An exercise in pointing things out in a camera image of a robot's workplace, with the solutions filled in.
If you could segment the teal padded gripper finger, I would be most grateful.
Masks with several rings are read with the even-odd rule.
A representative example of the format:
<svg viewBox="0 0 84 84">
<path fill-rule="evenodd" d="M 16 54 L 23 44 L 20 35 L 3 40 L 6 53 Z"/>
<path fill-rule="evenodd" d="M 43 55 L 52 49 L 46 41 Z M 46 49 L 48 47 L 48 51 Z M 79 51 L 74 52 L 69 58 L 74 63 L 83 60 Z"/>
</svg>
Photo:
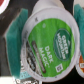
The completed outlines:
<svg viewBox="0 0 84 84">
<path fill-rule="evenodd" d="M 0 16 L 0 74 L 20 74 L 22 30 L 28 18 L 28 10 L 10 8 Z"/>
</svg>

